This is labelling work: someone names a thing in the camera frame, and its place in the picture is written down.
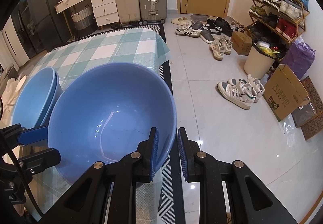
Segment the checkered tablecloth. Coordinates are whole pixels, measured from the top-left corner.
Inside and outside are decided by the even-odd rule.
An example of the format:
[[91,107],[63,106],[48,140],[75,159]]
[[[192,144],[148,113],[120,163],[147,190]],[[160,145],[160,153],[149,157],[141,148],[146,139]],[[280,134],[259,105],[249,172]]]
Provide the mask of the checkered tablecloth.
[[[100,34],[65,45],[46,54],[30,76],[46,66],[52,66],[59,75],[63,91],[87,70],[108,62],[134,62],[155,71],[169,60],[170,51],[158,33],[150,29],[129,29]],[[35,147],[35,152],[43,147]],[[33,176],[29,184],[32,193],[45,213],[65,193],[70,185],[55,167]],[[40,216],[27,199],[25,207],[39,220]]]
[[150,29],[129,29],[85,38],[46,54],[31,76],[52,66],[63,90],[82,73],[108,62],[134,62],[159,74],[159,66],[170,51],[158,33]]

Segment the beige trash can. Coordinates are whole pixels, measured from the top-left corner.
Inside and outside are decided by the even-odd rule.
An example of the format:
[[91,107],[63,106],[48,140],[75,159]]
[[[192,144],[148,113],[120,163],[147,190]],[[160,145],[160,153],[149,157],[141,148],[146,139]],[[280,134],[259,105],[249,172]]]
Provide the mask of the beige trash can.
[[270,66],[272,66],[275,59],[276,58],[263,53],[253,44],[243,68],[247,74],[251,74],[253,78],[258,78],[260,80],[264,77]]

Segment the red object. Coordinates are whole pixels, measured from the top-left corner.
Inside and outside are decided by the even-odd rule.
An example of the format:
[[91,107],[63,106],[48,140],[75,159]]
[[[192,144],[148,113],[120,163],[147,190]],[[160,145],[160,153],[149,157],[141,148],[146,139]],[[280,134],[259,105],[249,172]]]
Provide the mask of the red object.
[[277,26],[276,26],[276,31],[278,31],[280,34],[282,34],[285,30],[285,26],[288,24],[287,21],[285,21],[282,18],[279,18]]
[[285,38],[287,38],[288,40],[292,40],[297,35],[297,29],[293,24],[291,24],[289,22],[286,22],[286,23],[287,24],[285,25],[285,31],[283,33],[283,36]]

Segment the purple bag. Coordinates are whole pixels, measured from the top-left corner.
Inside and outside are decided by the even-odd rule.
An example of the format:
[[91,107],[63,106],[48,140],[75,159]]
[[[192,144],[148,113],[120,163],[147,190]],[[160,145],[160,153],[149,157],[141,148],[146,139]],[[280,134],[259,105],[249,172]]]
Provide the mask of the purple bag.
[[301,79],[306,71],[311,67],[315,52],[301,36],[299,36],[290,46],[281,64],[287,64],[288,67],[295,73],[298,79]]

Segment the refrigerator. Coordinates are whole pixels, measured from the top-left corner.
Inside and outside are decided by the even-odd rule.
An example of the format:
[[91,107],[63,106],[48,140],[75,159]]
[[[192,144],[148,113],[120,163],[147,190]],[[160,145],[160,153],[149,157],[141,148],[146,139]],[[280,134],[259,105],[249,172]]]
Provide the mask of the refrigerator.
[[64,15],[55,5],[61,0],[20,0],[11,14],[20,42],[32,58],[43,50],[64,45],[71,35]]

